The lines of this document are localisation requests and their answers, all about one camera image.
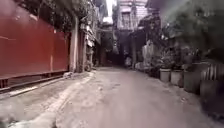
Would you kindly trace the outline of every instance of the curb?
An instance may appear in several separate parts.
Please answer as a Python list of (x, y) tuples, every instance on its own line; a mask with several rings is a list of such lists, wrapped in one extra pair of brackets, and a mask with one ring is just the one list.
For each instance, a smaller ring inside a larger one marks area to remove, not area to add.
[(59, 111), (69, 99), (71, 93), (74, 93), (78, 85), (83, 85), (89, 82), (94, 73), (89, 73), (89, 77), (84, 78), (81, 82), (76, 82), (70, 85), (67, 89), (61, 92), (57, 101), (50, 105), (50, 107), (41, 115), (30, 121), (22, 121), (11, 125), (9, 128), (56, 128), (56, 116)]

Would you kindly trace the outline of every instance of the window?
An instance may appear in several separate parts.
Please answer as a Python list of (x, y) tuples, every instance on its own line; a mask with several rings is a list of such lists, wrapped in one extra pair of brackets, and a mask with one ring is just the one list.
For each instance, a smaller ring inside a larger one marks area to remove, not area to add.
[(131, 28), (131, 13), (130, 12), (122, 13), (122, 24), (123, 24), (123, 27), (126, 29)]

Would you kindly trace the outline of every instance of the person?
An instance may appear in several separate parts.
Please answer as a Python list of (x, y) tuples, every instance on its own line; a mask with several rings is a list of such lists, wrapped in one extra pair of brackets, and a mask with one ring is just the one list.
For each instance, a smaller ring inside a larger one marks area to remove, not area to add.
[(125, 58), (125, 66), (126, 67), (130, 67), (131, 66), (131, 57), (129, 57), (129, 56), (127, 56), (126, 58)]

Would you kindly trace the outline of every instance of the sky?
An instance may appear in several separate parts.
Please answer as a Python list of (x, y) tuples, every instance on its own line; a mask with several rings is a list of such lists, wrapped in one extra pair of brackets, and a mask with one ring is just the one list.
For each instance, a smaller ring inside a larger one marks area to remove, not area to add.
[(108, 17), (105, 17), (103, 19), (104, 22), (113, 23), (112, 20), (112, 14), (113, 14), (113, 5), (116, 5), (116, 0), (106, 0), (107, 2), (107, 11), (108, 11)]

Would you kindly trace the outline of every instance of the narrow street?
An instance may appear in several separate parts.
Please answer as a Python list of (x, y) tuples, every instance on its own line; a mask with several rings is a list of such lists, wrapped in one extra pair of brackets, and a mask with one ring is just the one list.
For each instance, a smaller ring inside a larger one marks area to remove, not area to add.
[(102, 87), (94, 107), (77, 112), (71, 98), (58, 118), (62, 128), (221, 128), (200, 109), (196, 96), (130, 70), (101, 68), (87, 86)]
[[(31, 120), (49, 109), (60, 92), (79, 81), (81, 77), (63, 80), (1, 100), (0, 116)], [(57, 111), (58, 128), (224, 127), (201, 111), (196, 96), (137, 71), (99, 68), (79, 86)]]

